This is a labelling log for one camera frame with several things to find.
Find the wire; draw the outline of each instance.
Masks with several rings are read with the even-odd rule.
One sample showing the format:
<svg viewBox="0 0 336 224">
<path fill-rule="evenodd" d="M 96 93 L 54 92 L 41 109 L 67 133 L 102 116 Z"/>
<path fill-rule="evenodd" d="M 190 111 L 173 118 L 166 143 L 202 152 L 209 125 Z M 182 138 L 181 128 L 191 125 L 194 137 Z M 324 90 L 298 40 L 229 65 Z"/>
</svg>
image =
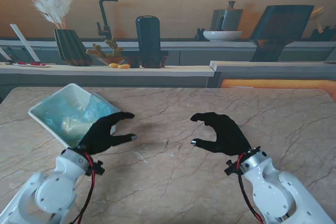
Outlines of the wire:
<svg viewBox="0 0 336 224">
<path fill-rule="evenodd" d="M 84 203 L 84 206 L 83 208 L 81 209 L 80 213 L 78 214 L 78 216 L 74 219 L 73 222 L 71 222 L 70 224 L 74 224 L 76 222 L 76 220 L 78 219 L 78 222 L 77 224 L 80 224 L 80 222 L 82 221 L 82 218 L 83 218 L 83 215 L 84 215 L 84 212 L 86 210 L 86 208 L 88 207 L 89 203 L 90 203 L 90 199 L 91 199 L 91 196 L 92 196 L 92 193 L 93 193 L 93 189 L 94 189 L 94 186 L 95 186 L 95 183 L 96 183 L 96 174 L 94 173 L 94 169 L 93 169 L 93 159 L 92 157 L 87 154 L 86 152 L 84 152 L 84 155 L 85 157 L 88 159 L 89 163 L 90 163 L 90 166 L 91 166 L 91 174 L 92 174 L 92 180 L 91 180 L 91 188 L 89 190 L 89 193 L 88 193 L 88 196 L 86 198 L 86 201 Z"/>
<path fill-rule="evenodd" d="M 241 153 L 240 156 L 238 157 L 237 159 L 237 166 L 236 168 L 237 169 L 240 169 L 240 163 L 242 161 L 242 158 L 245 156 L 245 153 Z M 238 182 L 239 182 L 239 186 L 240 186 L 240 189 L 242 190 L 241 193 L 243 194 L 243 197 L 245 199 L 245 202 L 248 206 L 248 208 L 250 209 L 250 211 L 252 212 L 252 214 L 257 218 L 257 220 L 260 222 L 260 224 L 263 224 L 263 221 L 262 221 L 262 218 L 260 217 L 260 215 L 254 210 L 254 208 L 252 207 L 247 195 L 246 195 L 246 192 L 245 192 L 245 189 L 244 189 L 244 184 L 243 184 L 243 179 L 241 177 L 241 174 L 238 174 Z"/>
</svg>

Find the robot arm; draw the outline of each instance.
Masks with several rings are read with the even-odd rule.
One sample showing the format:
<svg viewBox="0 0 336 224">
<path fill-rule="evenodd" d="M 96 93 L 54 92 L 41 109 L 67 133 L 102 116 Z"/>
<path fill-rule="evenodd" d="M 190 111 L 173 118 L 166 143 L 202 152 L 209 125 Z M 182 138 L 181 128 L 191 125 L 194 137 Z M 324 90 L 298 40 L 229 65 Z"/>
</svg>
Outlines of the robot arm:
<svg viewBox="0 0 336 224">
<path fill-rule="evenodd" d="M 260 147 L 252 150 L 239 126 L 228 116 L 211 112 L 195 114 L 191 120 L 204 121 L 205 125 L 214 128 L 217 135 L 215 142 L 194 139 L 191 142 L 194 146 L 230 156 L 239 155 L 235 163 L 231 160 L 227 162 L 229 167 L 225 172 L 239 176 L 243 194 L 241 176 L 252 183 L 253 200 L 265 223 L 334 223 L 297 177 L 276 170 L 272 159 Z"/>
<path fill-rule="evenodd" d="M 76 199 L 76 180 L 85 174 L 102 175 L 104 172 L 102 162 L 94 163 L 88 158 L 111 146 L 135 140 L 137 137 L 134 134 L 110 135 L 113 125 L 133 117 L 131 113 L 118 112 L 100 118 L 80 141 L 78 148 L 68 148 L 56 158 L 52 174 L 41 172 L 30 177 L 0 214 L 0 224 L 69 224 L 68 216 Z M 28 212 L 31 205 L 46 213 L 48 218 L 44 220 Z"/>
<path fill-rule="evenodd" d="M 242 158 L 240 170 L 253 185 L 253 200 L 262 213 L 265 223 L 334 223 L 320 204 L 311 196 L 293 174 L 276 170 L 272 158 L 256 148 Z"/>
<path fill-rule="evenodd" d="M 56 168 L 47 176 L 36 173 L 24 184 L 0 215 L 1 224 L 64 223 L 76 198 L 77 178 L 88 171 L 89 162 L 77 152 L 66 149 L 56 158 Z M 47 221 L 30 215 L 32 200 L 42 211 L 51 214 Z"/>
</svg>

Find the marble countertop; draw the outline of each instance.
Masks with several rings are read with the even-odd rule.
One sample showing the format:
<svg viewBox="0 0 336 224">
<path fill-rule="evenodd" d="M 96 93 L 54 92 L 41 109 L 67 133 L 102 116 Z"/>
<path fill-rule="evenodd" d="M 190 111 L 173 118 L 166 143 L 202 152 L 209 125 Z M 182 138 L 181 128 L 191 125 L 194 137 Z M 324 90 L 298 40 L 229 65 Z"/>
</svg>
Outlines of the marble countertop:
<svg viewBox="0 0 336 224">
<path fill-rule="evenodd" d="M 59 88 L 16 88 L 0 104 L 0 211 L 21 185 L 52 170 L 63 146 L 30 118 L 28 109 Z M 278 169 L 294 173 L 336 221 L 336 104 L 322 90 L 87 88 L 136 116 L 117 126 L 134 142 L 96 155 L 98 177 L 85 223 L 257 223 L 237 177 L 226 176 L 224 154 L 193 147 L 215 138 L 190 121 L 196 112 L 225 113 L 253 147 L 261 145 Z M 90 187 L 77 188 L 82 207 Z M 247 194 L 251 185 L 245 180 Z"/>
</svg>

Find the countertop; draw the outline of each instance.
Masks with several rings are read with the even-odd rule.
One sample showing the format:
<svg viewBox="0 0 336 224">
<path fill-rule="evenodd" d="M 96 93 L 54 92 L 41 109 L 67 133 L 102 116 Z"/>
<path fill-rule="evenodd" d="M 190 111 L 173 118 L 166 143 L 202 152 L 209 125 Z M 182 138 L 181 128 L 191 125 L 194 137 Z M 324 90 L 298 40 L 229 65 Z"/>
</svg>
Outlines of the countertop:
<svg viewBox="0 0 336 224">
<path fill-rule="evenodd" d="M 211 61 L 215 72 L 225 78 L 316 78 L 336 80 L 336 64 L 316 61 L 248 62 Z"/>
<path fill-rule="evenodd" d="M 16 88 L 0 104 L 0 211 L 21 185 L 55 167 L 64 147 L 30 118 L 28 109 L 59 88 Z M 104 162 L 85 223 L 257 223 L 237 177 L 226 176 L 228 156 L 193 147 L 199 137 L 214 140 L 197 112 L 234 119 L 253 147 L 261 146 L 278 169 L 295 174 L 336 221 L 336 104 L 321 90 L 87 88 L 134 119 L 117 134 L 134 142 L 94 156 Z M 84 203 L 90 179 L 78 188 Z M 247 194 L 251 186 L 245 180 Z"/>
<path fill-rule="evenodd" d="M 92 44 L 96 43 L 103 48 L 108 49 L 108 45 L 102 41 L 83 41 L 86 48 L 92 48 Z M 57 48 L 55 41 L 29 41 L 33 48 Z M 23 44 L 20 40 L 0 40 L 0 46 L 3 47 L 22 47 Z M 118 46 L 125 50 L 139 50 L 137 41 L 118 41 Z M 302 48 L 332 48 L 336 46 L 336 41 L 295 41 L 288 44 L 286 48 L 302 49 Z M 161 50 L 221 50 L 225 48 L 246 48 L 255 50 L 256 45 L 250 41 L 162 41 Z"/>
<path fill-rule="evenodd" d="M 210 66 L 166 66 L 165 68 L 119 69 L 108 66 L 74 67 L 69 65 L 50 65 L 50 68 L 19 67 L 0 63 L 1 73 L 43 74 L 64 76 L 160 76 L 160 77 L 212 77 Z"/>
</svg>

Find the yellow fruit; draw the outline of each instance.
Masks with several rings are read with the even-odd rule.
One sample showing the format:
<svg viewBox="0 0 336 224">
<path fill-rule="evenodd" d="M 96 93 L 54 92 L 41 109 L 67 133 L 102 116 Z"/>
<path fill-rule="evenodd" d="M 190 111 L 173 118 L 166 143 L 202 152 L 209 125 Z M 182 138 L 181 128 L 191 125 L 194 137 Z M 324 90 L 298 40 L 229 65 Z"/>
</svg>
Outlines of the yellow fruit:
<svg viewBox="0 0 336 224">
<path fill-rule="evenodd" d="M 109 67 L 110 68 L 118 68 L 118 64 L 116 64 L 116 63 L 111 63 L 111 64 L 109 64 Z"/>
<path fill-rule="evenodd" d="M 124 65 L 119 65 L 118 68 L 126 69 L 126 68 L 131 68 L 131 66 L 128 64 L 124 64 Z"/>
</svg>

